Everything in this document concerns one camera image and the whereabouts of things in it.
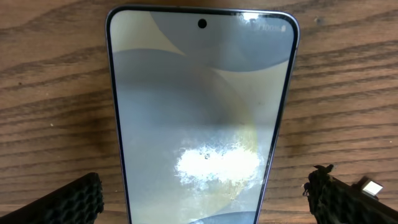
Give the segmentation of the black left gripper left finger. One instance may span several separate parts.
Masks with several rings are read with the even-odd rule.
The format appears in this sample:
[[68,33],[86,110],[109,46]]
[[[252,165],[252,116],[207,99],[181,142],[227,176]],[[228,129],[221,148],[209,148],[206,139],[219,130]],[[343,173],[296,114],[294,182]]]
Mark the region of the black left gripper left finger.
[[104,210],[99,175],[90,172],[1,217],[1,224],[93,224]]

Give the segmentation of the black smartphone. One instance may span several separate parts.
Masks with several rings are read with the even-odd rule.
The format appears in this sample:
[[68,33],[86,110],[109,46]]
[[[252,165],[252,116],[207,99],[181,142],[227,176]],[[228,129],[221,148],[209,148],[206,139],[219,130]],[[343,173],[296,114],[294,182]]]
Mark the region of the black smartphone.
[[280,11],[109,12],[129,223],[259,221],[299,38]]

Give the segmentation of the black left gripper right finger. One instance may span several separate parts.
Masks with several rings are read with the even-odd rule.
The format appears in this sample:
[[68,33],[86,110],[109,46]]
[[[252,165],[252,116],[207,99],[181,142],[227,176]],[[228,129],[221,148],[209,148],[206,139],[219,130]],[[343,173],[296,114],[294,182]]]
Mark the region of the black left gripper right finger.
[[348,185],[330,175],[333,165],[315,166],[303,185],[318,224],[397,224],[397,211],[379,201],[383,186],[364,176]]

